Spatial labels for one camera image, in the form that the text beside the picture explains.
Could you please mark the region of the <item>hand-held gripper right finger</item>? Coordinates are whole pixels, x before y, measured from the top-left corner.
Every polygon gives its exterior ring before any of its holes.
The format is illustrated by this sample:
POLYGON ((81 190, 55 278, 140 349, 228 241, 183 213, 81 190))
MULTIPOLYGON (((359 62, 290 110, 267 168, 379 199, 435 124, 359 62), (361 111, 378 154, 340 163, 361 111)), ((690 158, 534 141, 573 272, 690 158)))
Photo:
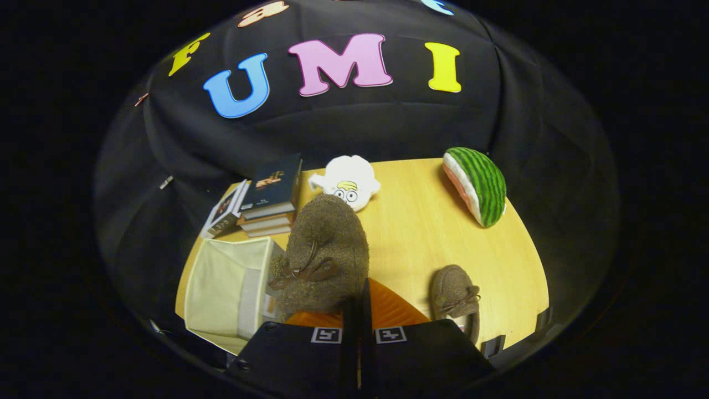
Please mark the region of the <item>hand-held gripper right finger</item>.
POLYGON ((456 398, 495 369, 451 320, 373 328, 373 295, 361 303, 362 398, 456 398))

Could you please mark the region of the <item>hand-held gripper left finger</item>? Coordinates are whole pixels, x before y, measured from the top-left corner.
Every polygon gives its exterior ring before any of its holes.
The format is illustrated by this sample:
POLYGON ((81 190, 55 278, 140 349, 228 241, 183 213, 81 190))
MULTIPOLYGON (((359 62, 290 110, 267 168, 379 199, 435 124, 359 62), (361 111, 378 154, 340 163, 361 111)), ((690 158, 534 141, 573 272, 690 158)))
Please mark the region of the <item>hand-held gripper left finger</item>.
POLYGON ((341 328, 263 323, 226 376, 257 398, 358 398, 359 299, 341 328))

